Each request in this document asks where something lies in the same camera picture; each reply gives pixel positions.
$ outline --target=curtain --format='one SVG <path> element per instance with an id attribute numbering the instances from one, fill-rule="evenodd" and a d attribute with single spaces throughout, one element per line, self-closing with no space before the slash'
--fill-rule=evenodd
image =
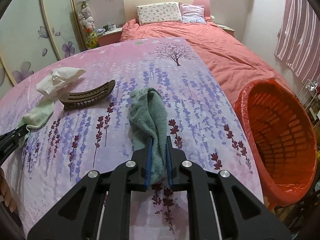
<path id="1" fill-rule="evenodd" d="M 307 0 L 285 0 L 275 55 L 304 83 L 320 82 L 320 21 Z"/>

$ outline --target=floral pillow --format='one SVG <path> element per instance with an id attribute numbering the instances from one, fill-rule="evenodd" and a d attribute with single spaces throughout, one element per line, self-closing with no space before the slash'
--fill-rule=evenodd
<path id="1" fill-rule="evenodd" d="M 182 16 L 182 22 L 205 23 L 203 5 L 190 5 L 180 2 L 179 7 Z"/>
<path id="2" fill-rule="evenodd" d="M 177 2 L 154 3 L 137 6 L 140 25 L 161 22 L 182 22 Z"/>

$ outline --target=red laundry basket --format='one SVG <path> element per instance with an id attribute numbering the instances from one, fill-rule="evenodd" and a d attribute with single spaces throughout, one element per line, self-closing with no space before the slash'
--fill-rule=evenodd
<path id="1" fill-rule="evenodd" d="M 316 137 L 299 101 L 273 80 L 256 80 L 240 92 L 234 110 L 257 165 L 269 208 L 298 202 L 317 165 Z"/>

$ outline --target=white tissue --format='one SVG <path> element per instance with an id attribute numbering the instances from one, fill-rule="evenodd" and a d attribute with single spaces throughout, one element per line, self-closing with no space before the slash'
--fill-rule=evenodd
<path id="1" fill-rule="evenodd" d="M 71 82 L 77 80 L 85 70 L 74 67 L 55 68 L 51 71 L 51 75 L 46 76 L 41 80 L 36 89 L 45 97 L 53 97 L 57 95 L 57 91 Z"/>

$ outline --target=headboard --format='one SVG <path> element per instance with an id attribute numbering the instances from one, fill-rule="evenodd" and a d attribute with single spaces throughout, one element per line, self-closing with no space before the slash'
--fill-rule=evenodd
<path id="1" fill-rule="evenodd" d="M 138 19 L 137 6 L 161 2 L 183 2 L 193 5 L 204 5 L 204 16 L 210 16 L 210 0 L 123 0 L 125 20 Z"/>

